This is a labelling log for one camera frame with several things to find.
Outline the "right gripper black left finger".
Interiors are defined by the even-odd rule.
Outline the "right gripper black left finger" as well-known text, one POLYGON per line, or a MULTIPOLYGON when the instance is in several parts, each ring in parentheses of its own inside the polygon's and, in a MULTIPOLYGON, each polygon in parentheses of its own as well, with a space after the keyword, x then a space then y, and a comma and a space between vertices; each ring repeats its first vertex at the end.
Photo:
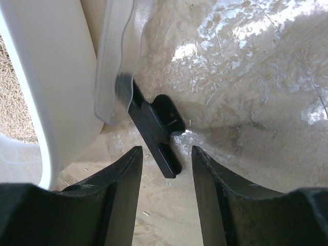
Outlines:
POLYGON ((1 245, 131 245, 142 147, 62 191, 1 184, 1 245))

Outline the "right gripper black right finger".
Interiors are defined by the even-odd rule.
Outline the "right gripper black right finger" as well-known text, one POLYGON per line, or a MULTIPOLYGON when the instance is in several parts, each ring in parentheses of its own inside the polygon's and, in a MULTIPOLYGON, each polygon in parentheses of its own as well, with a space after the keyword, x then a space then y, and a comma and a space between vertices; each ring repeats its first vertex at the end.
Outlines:
POLYGON ((280 193, 234 173, 198 146, 192 168, 204 245, 327 245, 327 189, 280 193))

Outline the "black bag clip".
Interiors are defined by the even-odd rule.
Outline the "black bag clip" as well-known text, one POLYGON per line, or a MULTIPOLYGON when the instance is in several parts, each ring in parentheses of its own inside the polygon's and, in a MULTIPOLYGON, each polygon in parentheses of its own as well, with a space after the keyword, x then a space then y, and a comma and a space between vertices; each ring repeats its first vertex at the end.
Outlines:
POLYGON ((134 82, 128 112, 163 176, 174 179, 181 173, 182 164, 171 148, 170 140, 171 136, 184 133, 186 126, 173 101, 161 94, 150 103, 134 82))

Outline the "white litter box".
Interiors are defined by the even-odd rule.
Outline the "white litter box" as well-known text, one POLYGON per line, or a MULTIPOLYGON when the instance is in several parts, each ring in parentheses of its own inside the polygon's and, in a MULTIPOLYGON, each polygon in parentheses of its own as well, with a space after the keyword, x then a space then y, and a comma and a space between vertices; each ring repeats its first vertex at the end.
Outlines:
POLYGON ((23 91, 51 189, 100 134, 96 55, 80 1, 1 1, 1 36, 23 91))

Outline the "clear plastic litter scoop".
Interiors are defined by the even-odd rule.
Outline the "clear plastic litter scoop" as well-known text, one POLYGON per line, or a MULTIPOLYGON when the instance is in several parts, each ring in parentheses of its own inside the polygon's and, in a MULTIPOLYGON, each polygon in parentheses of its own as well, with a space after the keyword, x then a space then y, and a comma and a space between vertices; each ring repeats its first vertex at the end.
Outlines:
POLYGON ((133 97, 133 78, 142 35, 155 1, 107 1, 98 44, 95 116, 108 125, 121 123, 133 97))

